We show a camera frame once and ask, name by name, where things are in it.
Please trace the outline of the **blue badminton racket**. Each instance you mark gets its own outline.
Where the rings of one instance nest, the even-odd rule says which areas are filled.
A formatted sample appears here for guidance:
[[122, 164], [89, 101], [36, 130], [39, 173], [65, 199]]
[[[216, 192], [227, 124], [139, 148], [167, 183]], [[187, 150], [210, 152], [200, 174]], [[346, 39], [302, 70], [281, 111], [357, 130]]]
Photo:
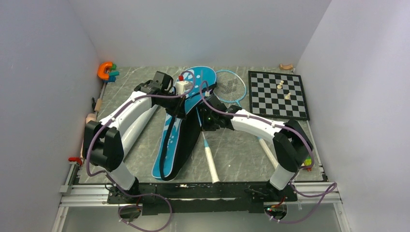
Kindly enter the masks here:
[[229, 70], [217, 71], [216, 76], [217, 87], [213, 91], [214, 95], [227, 107], [231, 105], [241, 107], [240, 101], [247, 93], [246, 85], [241, 77]]
[[210, 174], [211, 174], [211, 180], [212, 180], [212, 183], [215, 184], [215, 183], [220, 182], [220, 179], [219, 179], [217, 169], [216, 169], [216, 166], [215, 166], [215, 163], [214, 163], [212, 151], [209, 147], [209, 144], [208, 144], [208, 142], [206, 140], [206, 137], [205, 137], [205, 134], [204, 134], [203, 124], [202, 124], [198, 109], [196, 109], [196, 113], [197, 113], [197, 118], [198, 118], [199, 124], [201, 126], [201, 135], [203, 137], [204, 151], [205, 151], [205, 156], [206, 156], [206, 159], [207, 159], [209, 171], [210, 171]]

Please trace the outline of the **blue racket carry bag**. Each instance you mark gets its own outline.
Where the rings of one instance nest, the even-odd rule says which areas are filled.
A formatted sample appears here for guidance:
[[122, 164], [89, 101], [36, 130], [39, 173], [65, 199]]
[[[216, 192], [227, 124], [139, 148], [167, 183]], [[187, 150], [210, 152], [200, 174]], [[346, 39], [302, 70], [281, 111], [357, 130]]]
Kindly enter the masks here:
[[207, 66], [195, 66], [183, 72], [183, 79], [194, 84], [192, 91], [185, 91], [186, 98], [182, 106], [185, 115], [174, 117], [169, 113], [165, 115], [165, 122], [161, 134], [161, 143], [155, 159], [151, 174], [157, 180], [169, 181], [174, 179], [190, 157], [200, 134], [198, 120], [198, 104], [202, 102], [200, 84], [203, 81], [202, 92], [213, 91], [216, 87], [216, 72]]

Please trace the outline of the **blue badminton racket front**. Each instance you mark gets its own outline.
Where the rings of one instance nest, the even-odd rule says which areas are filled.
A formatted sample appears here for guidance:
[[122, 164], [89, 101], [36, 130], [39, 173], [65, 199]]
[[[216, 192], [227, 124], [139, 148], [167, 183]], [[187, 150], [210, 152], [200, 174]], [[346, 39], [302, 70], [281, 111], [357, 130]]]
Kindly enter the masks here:
[[210, 174], [211, 174], [211, 180], [212, 180], [212, 183], [215, 184], [215, 183], [220, 182], [220, 179], [219, 179], [217, 169], [216, 169], [216, 166], [215, 166], [215, 163], [214, 163], [212, 151], [209, 147], [209, 144], [208, 144], [208, 142], [206, 140], [206, 137], [205, 137], [205, 134], [204, 134], [203, 124], [202, 124], [198, 109], [196, 109], [196, 113], [197, 113], [197, 118], [198, 118], [199, 124], [201, 126], [201, 135], [203, 137], [204, 151], [205, 151], [205, 156], [206, 156], [206, 159], [207, 159], [209, 171], [210, 171]]

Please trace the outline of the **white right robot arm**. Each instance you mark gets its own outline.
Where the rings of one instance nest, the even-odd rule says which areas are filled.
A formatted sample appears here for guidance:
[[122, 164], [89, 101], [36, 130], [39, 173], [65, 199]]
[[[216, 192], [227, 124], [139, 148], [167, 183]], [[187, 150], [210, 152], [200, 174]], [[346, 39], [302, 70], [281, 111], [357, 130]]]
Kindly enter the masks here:
[[216, 116], [216, 124], [222, 128], [235, 131], [243, 131], [264, 140], [270, 140], [274, 146], [278, 166], [269, 179], [266, 194], [273, 201], [279, 200], [285, 194], [285, 187], [296, 176], [302, 168], [303, 162], [313, 156], [312, 145], [295, 120], [287, 123], [256, 116], [250, 112], [237, 107], [233, 111], [221, 111], [215, 106], [223, 106], [218, 98], [211, 95], [201, 96], [206, 108], [213, 111]]

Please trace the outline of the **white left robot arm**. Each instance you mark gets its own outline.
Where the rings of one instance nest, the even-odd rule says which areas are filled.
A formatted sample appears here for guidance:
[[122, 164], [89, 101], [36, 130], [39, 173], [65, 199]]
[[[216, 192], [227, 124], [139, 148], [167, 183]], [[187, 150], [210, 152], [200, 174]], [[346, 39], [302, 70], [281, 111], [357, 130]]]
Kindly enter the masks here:
[[154, 79], [139, 84], [129, 98], [113, 113], [99, 122], [86, 124], [83, 143], [83, 157], [88, 176], [105, 174], [120, 189], [120, 197], [132, 203], [139, 196], [139, 181], [124, 163], [125, 134], [141, 116], [157, 106], [167, 109], [175, 116], [185, 116], [184, 103], [195, 89], [193, 72], [187, 70], [178, 81], [163, 72], [157, 71]]

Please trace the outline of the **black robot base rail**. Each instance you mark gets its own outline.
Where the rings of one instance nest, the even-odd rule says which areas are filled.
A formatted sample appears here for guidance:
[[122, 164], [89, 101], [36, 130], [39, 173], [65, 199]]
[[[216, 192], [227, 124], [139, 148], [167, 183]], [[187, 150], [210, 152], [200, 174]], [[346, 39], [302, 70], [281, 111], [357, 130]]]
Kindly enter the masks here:
[[162, 213], [209, 213], [247, 211], [263, 213], [278, 203], [298, 200], [291, 187], [274, 190], [267, 182], [140, 183], [142, 197], [124, 195], [116, 187], [108, 193], [108, 204], [138, 204], [144, 216]]

